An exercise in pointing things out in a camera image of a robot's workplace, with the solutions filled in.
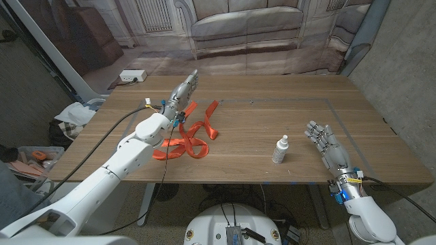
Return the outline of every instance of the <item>white bottle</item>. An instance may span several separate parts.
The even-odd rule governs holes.
[[[274,154],[272,154],[272,161],[276,164],[279,164],[283,161],[285,157],[285,153],[289,144],[287,143],[287,135],[284,135],[281,140],[277,142],[277,145],[274,150]]]

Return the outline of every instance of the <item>white robotic arm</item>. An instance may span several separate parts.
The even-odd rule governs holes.
[[[140,122],[122,139],[117,151],[63,199],[24,216],[0,231],[0,238],[48,238],[77,235],[88,218],[128,174],[146,164],[164,142],[179,112],[185,109],[198,83],[197,70],[176,87],[159,113]]]
[[[349,225],[354,235],[365,242],[404,244],[396,236],[395,225],[389,216],[365,193],[359,176],[361,171],[353,167],[348,152],[331,127],[311,121],[305,135],[316,145],[324,165],[335,178],[329,181],[330,192],[351,214]]]

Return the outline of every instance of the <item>orange strap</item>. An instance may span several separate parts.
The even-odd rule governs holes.
[[[214,140],[217,135],[218,131],[216,129],[213,129],[211,126],[211,122],[209,121],[209,118],[211,117],[213,111],[218,106],[218,101],[214,101],[211,103],[211,105],[207,108],[206,114],[204,115],[204,122],[198,121],[194,123],[188,130],[188,132],[183,131],[183,123],[180,123],[178,126],[178,130],[180,131],[180,135],[182,135],[183,139],[171,139],[170,146],[178,146],[174,150],[168,153],[168,159],[173,159],[181,156],[185,151],[188,153],[189,156],[193,158],[202,158],[205,157],[209,152],[209,147],[206,142],[194,137],[198,129],[200,127],[204,126],[206,129],[207,135]],[[197,107],[197,103],[192,101],[191,105],[186,109],[185,111],[185,118],[187,118]],[[167,147],[168,146],[168,140],[165,140],[162,144],[162,146]],[[201,146],[202,149],[198,154],[195,154],[193,152],[192,146]],[[166,160],[166,152],[162,152],[160,150],[155,150],[153,153],[153,158],[157,160]]]

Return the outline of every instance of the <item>power strip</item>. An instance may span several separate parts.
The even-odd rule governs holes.
[[[120,74],[121,81],[123,82],[131,82],[135,78],[138,79],[138,82],[143,82],[147,77],[147,73],[145,70],[124,70]]]

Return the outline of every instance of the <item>black cable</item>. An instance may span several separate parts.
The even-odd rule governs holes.
[[[236,213],[235,213],[235,211],[234,211],[234,205],[233,205],[233,202],[232,202],[232,207],[233,207],[234,226],[236,226]]]
[[[424,208],[422,208],[421,206],[419,206],[414,200],[410,199],[408,196],[406,196],[406,194],[401,193],[397,190],[395,190],[394,188],[392,188],[389,184],[386,184],[385,182],[382,182],[378,179],[374,179],[372,177],[368,177],[365,176],[362,178],[362,180],[372,180],[374,182],[377,182],[378,184],[381,184],[382,186],[390,189],[391,191],[395,192],[396,194],[400,195],[401,197],[403,197],[404,199],[406,199],[407,201],[409,201],[410,203],[412,203],[415,207],[417,207],[417,209],[419,209],[423,214],[425,214],[427,217],[429,217],[434,223],[436,223],[436,218],[433,217],[431,214],[429,214]]]
[[[349,225],[346,222],[345,222],[345,224],[347,225],[347,231],[348,231],[348,237],[349,237],[350,244],[353,245],[353,237],[352,237],[352,233],[349,231]]]
[[[159,185],[159,188],[157,189],[156,196],[155,196],[152,204],[149,206],[147,211],[141,217],[137,218],[136,220],[134,220],[134,221],[132,221],[132,222],[126,224],[126,225],[123,225],[122,227],[113,229],[112,231],[107,231],[107,232],[101,233],[100,235],[107,235],[107,234],[114,233],[115,231],[119,231],[121,229],[124,229],[124,228],[128,227],[129,225],[134,224],[135,222],[138,222],[138,220],[140,220],[141,218],[144,218],[144,216],[146,216],[150,212],[151,208],[153,207],[153,205],[156,202],[156,199],[157,199],[157,196],[159,195],[159,192],[161,191],[162,184],[164,183],[164,179],[165,179],[165,175],[166,175],[166,166],[168,164],[168,150],[170,149],[170,142],[171,142],[172,132],[174,131],[174,128],[175,127],[173,127],[172,130],[171,130],[170,140],[168,140],[168,146],[166,148],[165,170],[163,171],[162,181],[161,181],[161,184]]]
[[[306,221],[303,221],[303,223],[304,224],[306,224],[306,227],[307,227],[307,241],[306,241],[306,243],[305,243],[305,245],[307,245],[308,243],[309,243],[309,240],[310,240],[310,237],[311,237],[311,229],[309,228],[309,225],[307,224],[307,222]]]
[[[221,210],[223,210],[224,218],[227,220],[227,225],[230,226],[230,222],[227,219],[227,216],[225,215],[225,212],[224,212],[223,203],[221,203]]]
[[[129,85],[135,84],[137,81],[138,81],[138,78],[134,78],[130,82],[120,82],[117,84],[117,86],[129,86]]]
[[[100,146],[100,144],[109,136],[109,134],[116,128],[116,126],[118,126],[124,119],[126,119],[128,116],[139,112],[140,110],[143,109],[147,109],[146,107],[142,107],[142,108],[138,108],[136,110],[133,110],[129,113],[127,113],[126,115],[124,115],[120,120],[118,120],[118,122],[116,122],[114,124],[114,126],[112,126],[109,131],[103,136],[103,138],[100,139],[100,141],[98,141],[98,143],[94,146],[94,148],[88,153],[88,155],[62,180],[60,181],[60,183],[58,185],[56,185],[53,190],[51,190],[46,196],[44,196],[43,198],[41,198],[37,203],[35,203],[31,208],[29,208],[26,212],[24,212],[20,218],[32,213],[32,211],[38,207],[43,201],[46,201],[47,198],[49,196],[51,196],[57,189],[59,189],[59,187],[62,186],[63,183],[67,182],[67,180],[74,174],[77,172],[77,170],[79,170],[80,167],[82,167],[82,165],[84,164],[84,162],[86,162],[88,160],[88,158],[95,152],[95,150],[97,150],[97,148]]]

